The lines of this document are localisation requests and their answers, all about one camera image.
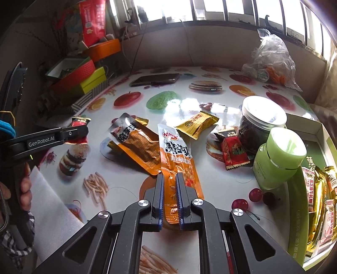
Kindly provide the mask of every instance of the green bottle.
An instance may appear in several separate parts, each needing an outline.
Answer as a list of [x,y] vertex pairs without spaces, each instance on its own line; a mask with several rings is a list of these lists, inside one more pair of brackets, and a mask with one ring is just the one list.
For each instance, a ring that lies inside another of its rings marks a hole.
[[296,173],[306,155],[307,149],[294,131],[272,128],[254,159],[258,184],[266,190],[279,187]]

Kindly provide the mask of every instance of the checkered sleeve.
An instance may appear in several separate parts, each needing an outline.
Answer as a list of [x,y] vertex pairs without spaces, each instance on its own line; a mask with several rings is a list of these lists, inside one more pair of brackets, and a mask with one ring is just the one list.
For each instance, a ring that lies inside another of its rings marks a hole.
[[[34,231],[35,219],[34,219],[33,214],[30,211],[28,212],[28,215],[29,215],[30,230],[32,231],[32,234],[34,236],[35,235],[35,231]],[[0,242],[1,242],[3,249],[5,250],[7,255],[11,258],[11,260],[13,261],[17,269],[19,271],[22,271],[22,268],[23,268],[22,257],[27,256],[32,251],[32,247],[30,246],[30,247],[26,247],[23,250],[19,250],[17,245],[15,244],[15,241],[11,233],[8,230],[6,231],[6,233],[0,235]]]

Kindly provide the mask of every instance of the white jar lid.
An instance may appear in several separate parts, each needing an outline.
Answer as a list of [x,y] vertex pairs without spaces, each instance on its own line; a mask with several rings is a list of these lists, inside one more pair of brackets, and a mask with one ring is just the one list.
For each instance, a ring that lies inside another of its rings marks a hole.
[[243,100],[242,114],[255,126],[270,131],[274,127],[283,128],[287,115],[283,108],[270,99],[249,96]]

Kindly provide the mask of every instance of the orange box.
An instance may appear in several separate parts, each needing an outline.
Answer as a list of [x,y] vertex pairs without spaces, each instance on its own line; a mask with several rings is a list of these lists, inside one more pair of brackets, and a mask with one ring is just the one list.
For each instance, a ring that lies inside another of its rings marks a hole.
[[111,54],[121,51],[121,44],[118,39],[110,40],[93,46],[83,52],[84,55],[90,56],[93,62],[97,62]]

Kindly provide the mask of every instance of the green bottle cap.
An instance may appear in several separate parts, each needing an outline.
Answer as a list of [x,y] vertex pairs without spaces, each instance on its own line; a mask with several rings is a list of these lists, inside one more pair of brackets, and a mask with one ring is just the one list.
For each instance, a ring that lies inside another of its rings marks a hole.
[[302,139],[292,130],[272,128],[266,143],[272,162],[280,168],[296,169],[307,155]]

